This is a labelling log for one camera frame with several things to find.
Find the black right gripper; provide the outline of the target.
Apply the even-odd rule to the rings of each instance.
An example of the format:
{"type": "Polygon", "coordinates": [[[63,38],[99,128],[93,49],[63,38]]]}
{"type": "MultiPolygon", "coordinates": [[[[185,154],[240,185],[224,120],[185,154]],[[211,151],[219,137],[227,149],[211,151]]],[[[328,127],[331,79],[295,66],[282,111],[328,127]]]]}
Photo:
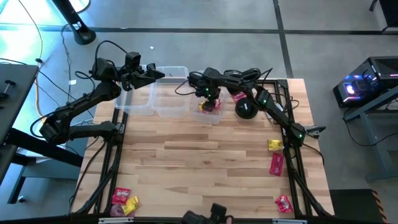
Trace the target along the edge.
{"type": "Polygon", "coordinates": [[[203,103],[203,112],[212,113],[217,110],[215,107],[216,99],[220,96],[220,88],[209,82],[198,82],[195,86],[195,96],[203,97],[207,100],[203,103]]]}

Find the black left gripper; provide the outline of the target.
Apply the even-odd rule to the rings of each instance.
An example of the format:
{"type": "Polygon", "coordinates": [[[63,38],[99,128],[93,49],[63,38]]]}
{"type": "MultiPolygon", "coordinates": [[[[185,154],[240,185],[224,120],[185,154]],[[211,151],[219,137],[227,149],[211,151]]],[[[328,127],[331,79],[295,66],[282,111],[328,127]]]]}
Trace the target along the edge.
{"type": "Polygon", "coordinates": [[[144,69],[141,65],[134,68],[122,67],[119,71],[120,82],[124,91],[130,91],[132,89],[139,89],[144,86],[150,85],[156,82],[158,79],[165,77],[165,73],[159,71],[156,68],[155,63],[150,63],[146,66],[147,76],[144,74],[144,69]]]}

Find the yellow candy packet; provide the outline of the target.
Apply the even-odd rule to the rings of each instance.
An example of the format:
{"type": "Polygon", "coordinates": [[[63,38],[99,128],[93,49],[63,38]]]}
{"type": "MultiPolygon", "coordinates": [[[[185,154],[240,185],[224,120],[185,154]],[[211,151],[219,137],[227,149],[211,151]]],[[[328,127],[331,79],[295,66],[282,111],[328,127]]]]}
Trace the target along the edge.
{"type": "Polygon", "coordinates": [[[284,143],[282,140],[278,140],[278,139],[269,139],[268,140],[268,150],[278,151],[278,150],[283,150],[283,148],[284,148],[284,143]]]}
{"type": "MultiPolygon", "coordinates": [[[[204,113],[203,112],[203,103],[204,103],[205,101],[203,101],[203,102],[201,102],[201,103],[199,103],[198,104],[198,109],[200,110],[200,112],[201,113],[204,113]]],[[[219,109],[221,109],[221,101],[219,100],[219,99],[216,99],[216,105],[215,105],[215,107],[217,108],[217,110],[219,110],[219,109]]]]}
{"type": "Polygon", "coordinates": [[[132,212],[135,212],[141,206],[139,197],[134,196],[126,201],[124,205],[121,206],[123,213],[125,216],[130,215],[132,212]]]}

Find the dark pink candy packet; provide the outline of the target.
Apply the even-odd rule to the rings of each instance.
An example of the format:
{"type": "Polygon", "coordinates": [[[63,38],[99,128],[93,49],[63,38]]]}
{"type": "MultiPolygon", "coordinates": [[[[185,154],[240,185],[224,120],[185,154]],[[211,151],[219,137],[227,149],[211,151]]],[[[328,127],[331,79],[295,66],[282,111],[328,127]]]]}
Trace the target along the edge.
{"type": "Polygon", "coordinates": [[[240,91],[240,92],[238,92],[238,93],[236,93],[236,94],[234,94],[234,95],[231,95],[231,98],[233,99],[233,101],[234,101],[235,103],[237,103],[239,100],[242,100],[242,99],[244,99],[244,98],[247,98],[247,96],[246,96],[245,93],[243,93],[242,91],[240,91]]]}
{"type": "Polygon", "coordinates": [[[112,217],[134,217],[135,211],[132,211],[127,205],[113,204],[110,215],[112,217]]]}
{"type": "Polygon", "coordinates": [[[269,173],[276,176],[281,176],[282,167],[284,163],[284,156],[279,153],[273,153],[271,167],[269,169],[269,173]]]}

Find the red Skittles candy packet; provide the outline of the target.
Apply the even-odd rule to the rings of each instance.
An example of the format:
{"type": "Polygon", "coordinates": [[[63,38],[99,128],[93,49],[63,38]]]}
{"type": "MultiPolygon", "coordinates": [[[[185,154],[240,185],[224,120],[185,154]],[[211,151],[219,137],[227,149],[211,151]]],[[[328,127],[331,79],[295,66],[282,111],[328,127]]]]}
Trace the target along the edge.
{"type": "Polygon", "coordinates": [[[280,195],[274,203],[277,205],[280,213],[292,213],[294,211],[293,206],[286,195],[280,195]]]}
{"type": "Polygon", "coordinates": [[[116,187],[112,196],[111,203],[125,205],[129,198],[130,192],[130,189],[116,187]]]}

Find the clear plastic bin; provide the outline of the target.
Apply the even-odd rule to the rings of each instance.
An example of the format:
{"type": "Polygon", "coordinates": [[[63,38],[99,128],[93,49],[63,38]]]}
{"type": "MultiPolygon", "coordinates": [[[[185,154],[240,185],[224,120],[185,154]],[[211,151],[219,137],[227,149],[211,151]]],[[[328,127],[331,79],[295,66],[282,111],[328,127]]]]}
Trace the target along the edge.
{"type": "MultiPolygon", "coordinates": [[[[203,72],[190,72],[189,74],[193,74],[196,73],[197,75],[201,75],[201,82],[205,82],[206,80],[203,78],[203,72]]],[[[191,116],[193,117],[193,119],[195,119],[196,121],[202,122],[202,123],[208,123],[208,124],[218,124],[223,115],[224,115],[224,111],[226,108],[226,93],[224,92],[224,90],[222,90],[220,88],[220,96],[219,96],[219,100],[221,101],[221,109],[216,110],[215,112],[212,113],[201,113],[200,110],[198,109],[198,104],[207,100],[206,98],[203,97],[196,97],[195,96],[195,91],[196,89],[193,88],[193,93],[192,96],[190,98],[190,106],[189,106],[189,112],[191,114],[191,116]]]]}
{"type": "Polygon", "coordinates": [[[123,110],[130,116],[150,116],[154,114],[150,105],[153,83],[130,91],[124,91],[121,83],[118,83],[118,85],[121,87],[121,94],[114,101],[115,108],[123,110]]]}
{"type": "Polygon", "coordinates": [[[165,73],[165,77],[154,83],[152,90],[152,109],[160,117],[185,116],[190,98],[182,95],[189,90],[188,83],[184,83],[188,77],[188,68],[184,66],[157,67],[165,73]]]}

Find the black gooseneck desk lamp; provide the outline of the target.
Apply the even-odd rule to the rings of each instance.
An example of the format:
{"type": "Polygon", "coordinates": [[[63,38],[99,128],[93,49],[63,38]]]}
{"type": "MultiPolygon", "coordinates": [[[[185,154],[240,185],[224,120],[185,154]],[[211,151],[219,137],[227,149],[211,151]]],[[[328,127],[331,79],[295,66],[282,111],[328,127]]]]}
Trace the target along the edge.
{"type": "MultiPolygon", "coordinates": [[[[244,79],[248,80],[250,78],[254,78],[256,72],[254,71],[254,69],[249,69],[244,72],[240,72],[239,70],[225,70],[223,75],[238,78],[244,77],[244,79]]],[[[230,88],[228,88],[227,91],[230,95],[234,95],[239,92],[238,90],[232,90],[230,88]]],[[[235,112],[240,118],[252,119],[257,115],[258,109],[254,107],[254,105],[251,103],[250,100],[248,100],[248,98],[244,98],[235,103],[235,112]]]]}

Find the black floor stand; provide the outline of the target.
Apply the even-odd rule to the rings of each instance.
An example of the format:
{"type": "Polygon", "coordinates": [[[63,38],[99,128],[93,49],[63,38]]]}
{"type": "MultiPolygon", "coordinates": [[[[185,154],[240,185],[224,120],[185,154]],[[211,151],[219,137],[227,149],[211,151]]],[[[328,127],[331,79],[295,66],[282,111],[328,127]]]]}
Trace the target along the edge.
{"type": "Polygon", "coordinates": [[[69,25],[76,43],[88,45],[96,39],[95,31],[83,22],[70,0],[52,0],[52,2],[69,25]]]}

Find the black handheld device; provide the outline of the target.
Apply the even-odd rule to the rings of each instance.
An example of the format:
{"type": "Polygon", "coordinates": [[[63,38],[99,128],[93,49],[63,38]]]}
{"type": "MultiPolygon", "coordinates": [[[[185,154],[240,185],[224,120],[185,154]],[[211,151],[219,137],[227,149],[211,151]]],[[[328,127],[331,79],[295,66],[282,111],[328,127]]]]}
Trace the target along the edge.
{"type": "Polygon", "coordinates": [[[226,211],[226,207],[213,203],[209,218],[189,210],[183,215],[181,224],[225,224],[228,217],[232,217],[234,223],[234,217],[226,215],[226,211]]]}

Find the black table clamp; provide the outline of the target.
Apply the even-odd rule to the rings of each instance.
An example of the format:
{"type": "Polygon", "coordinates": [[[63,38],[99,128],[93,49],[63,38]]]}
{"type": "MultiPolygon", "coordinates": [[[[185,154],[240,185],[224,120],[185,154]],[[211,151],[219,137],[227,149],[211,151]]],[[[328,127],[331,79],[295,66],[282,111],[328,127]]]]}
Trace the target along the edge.
{"type": "Polygon", "coordinates": [[[311,138],[318,139],[320,137],[320,133],[326,130],[325,126],[305,126],[305,132],[311,138]]]}

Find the black desk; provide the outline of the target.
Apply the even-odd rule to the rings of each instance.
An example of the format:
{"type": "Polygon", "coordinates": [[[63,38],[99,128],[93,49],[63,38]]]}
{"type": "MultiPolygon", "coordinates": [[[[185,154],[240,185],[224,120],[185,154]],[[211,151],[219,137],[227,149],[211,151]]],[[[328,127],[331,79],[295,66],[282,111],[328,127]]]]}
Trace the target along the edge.
{"type": "Polygon", "coordinates": [[[83,157],[77,153],[53,146],[12,127],[38,71],[36,65],[0,64],[0,92],[7,86],[5,80],[16,82],[16,86],[11,86],[7,92],[9,98],[0,100],[0,184],[10,164],[26,167],[35,162],[34,158],[18,153],[19,148],[75,167],[80,167],[83,162],[83,157]]]}

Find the black desk clamp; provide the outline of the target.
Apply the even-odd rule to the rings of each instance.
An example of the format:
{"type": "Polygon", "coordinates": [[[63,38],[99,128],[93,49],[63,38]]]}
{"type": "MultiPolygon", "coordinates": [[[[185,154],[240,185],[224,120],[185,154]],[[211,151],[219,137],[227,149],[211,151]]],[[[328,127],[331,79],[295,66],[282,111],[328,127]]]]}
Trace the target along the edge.
{"type": "Polygon", "coordinates": [[[5,100],[9,98],[9,94],[7,93],[11,86],[16,86],[16,82],[12,80],[5,80],[5,84],[7,85],[3,92],[0,92],[0,100],[5,100]]]}

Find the black computer with coloured lights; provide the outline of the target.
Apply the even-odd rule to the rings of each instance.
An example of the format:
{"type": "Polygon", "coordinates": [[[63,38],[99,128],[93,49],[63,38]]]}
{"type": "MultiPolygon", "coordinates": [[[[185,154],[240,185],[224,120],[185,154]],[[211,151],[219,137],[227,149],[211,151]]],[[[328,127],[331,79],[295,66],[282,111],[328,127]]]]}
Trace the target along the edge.
{"type": "Polygon", "coordinates": [[[398,56],[369,57],[334,88],[340,108],[362,106],[398,86],[398,56]]]}

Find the grey metal side table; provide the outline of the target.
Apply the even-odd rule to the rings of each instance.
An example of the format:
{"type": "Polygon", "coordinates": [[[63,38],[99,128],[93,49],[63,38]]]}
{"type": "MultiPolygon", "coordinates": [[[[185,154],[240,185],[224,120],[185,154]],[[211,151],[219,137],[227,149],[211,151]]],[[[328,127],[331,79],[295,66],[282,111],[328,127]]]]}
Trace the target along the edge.
{"type": "Polygon", "coordinates": [[[346,111],[343,116],[343,121],[348,129],[350,138],[359,146],[362,147],[370,147],[374,151],[374,155],[376,156],[376,161],[379,164],[380,172],[377,174],[370,174],[366,177],[368,182],[374,182],[377,180],[385,180],[391,178],[398,177],[398,167],[394,167],[393,161],[391,159],[391,155],[389,151],[393,151],[394,148],[391,146],[390,149],[384,149],[380,145],[380,143],[384,142],[388,138],[397,137],[398,138],[398,130],[385,135],[384,137],[376,135],[376,127],[372,123],[369,115],[370,114],[385,114],[385,115],[398,115],[398,110],[380,110],[381,106],[387,105],[393,100],[398,99],[398,86],[394,87],[391,90],[381,94],[377,98],[371,100],[369,103],[355,109],[353,112],[348,113],[346,111]],[[362,144],[355,140],[355,138],[351,135],[351,131],[349,130],[348,123],[350,121],[354,121],[355,119],[360,119],[362,123],[362,127],[364,132],[366,133],[367,139],[369,141],[368,144],[362,144]]]}

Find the black case with hazard stripes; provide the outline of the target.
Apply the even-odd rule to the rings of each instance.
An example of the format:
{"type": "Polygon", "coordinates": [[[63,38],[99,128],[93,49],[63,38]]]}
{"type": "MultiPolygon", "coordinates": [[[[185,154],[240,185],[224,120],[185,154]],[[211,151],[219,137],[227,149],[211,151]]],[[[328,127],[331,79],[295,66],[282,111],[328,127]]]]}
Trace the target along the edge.
{"type": "Polygon", "coordinates": [[[335,215],[340,219],[388,223],[379,194],[372,189],[330,190],[335,215]]]}

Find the black cabinet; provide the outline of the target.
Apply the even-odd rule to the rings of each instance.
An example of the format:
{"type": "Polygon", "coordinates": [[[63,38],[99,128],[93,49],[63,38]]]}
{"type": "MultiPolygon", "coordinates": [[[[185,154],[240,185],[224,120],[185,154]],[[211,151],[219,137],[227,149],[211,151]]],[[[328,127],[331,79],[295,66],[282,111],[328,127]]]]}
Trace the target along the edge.
{"type": "Polygon", "coordinates": [[[372,0],[369,10],[374,14],[382,34],[398,35],[398,0],[372,0]]]}

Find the silver metal bracket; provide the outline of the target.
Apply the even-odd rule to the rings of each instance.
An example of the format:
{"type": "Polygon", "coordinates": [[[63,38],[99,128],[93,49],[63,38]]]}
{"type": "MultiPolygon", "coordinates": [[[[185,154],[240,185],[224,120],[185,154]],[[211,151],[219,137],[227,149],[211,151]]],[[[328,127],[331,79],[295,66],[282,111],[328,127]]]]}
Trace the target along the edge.
{"type": "Polygon", "coordinates": [[[131,217],[108,217],[100,218],[98,224],[127,224],[133,223],[134,219],[131,217]]]}
{"type": "Polygon", "coordinates": [[[272,224],[308,224],[308,223],[306,220],[275,218],[272,219],[272,224]]]}

